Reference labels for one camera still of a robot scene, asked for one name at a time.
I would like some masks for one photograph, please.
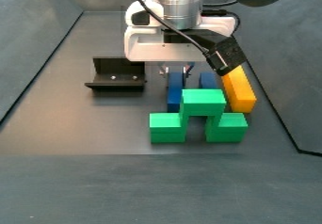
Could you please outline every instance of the gray table surface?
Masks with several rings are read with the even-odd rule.
[[[239,144],[207,145],[193,119],[184,145],[151,146],[165,100],[152,64],[140,96],[83,86],[91,57],[121,55],[120,23],[84,14],[1,125],[1,223],[319,224],[322,160],[296,153],[247,66],[258,104]]]

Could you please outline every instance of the orange block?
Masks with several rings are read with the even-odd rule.
[[[232,112],[250,113],[256,97],[242,66],[222,77]]]

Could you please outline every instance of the green block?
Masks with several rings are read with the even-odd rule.
[[[184,89],[180,114],[181,120],[188,116],[222,116],[226,97],[220,89]]]
[[[206,136],[208,143],[239,143],[243,141],[246,132],[235,133],[214,133]]]
[[[207,142],[240,142],[247,132],[246,117],[240,113],[224,113],[219,123],[214,117],[207,118]]]
[[[149,114],[151,133],[184,133],[179,113]]]
[[[185,134],[184,133],[149,133],[151,143],[184,143]]]

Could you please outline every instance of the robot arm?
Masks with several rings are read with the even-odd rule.
[[[260,7],[276,0],[236,0]],[[203,61],[224,75],[246,61],[243,51],[230,35],[234,18],[202,17],[204,0],[139,0],[125,13],[128,28],[124,52],[131,61]],[[179,39],[168,37],[168,28]],[[214,44],[204,47],[195,39],[203,30],[212,32]]]

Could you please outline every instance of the white robot body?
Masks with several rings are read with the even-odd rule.
[[[230,36],[235,19],[202,17],[203,0],[143,0],[145,6],[177,29],[207,29]],[[191,43],[164,43],[163,25],[148,18],[147,25],[136,25],[132,16],[144,12],[135,2],[125,12],[128,25],[124,34],[124,54],[131,61],[204,61],[204,56]]]

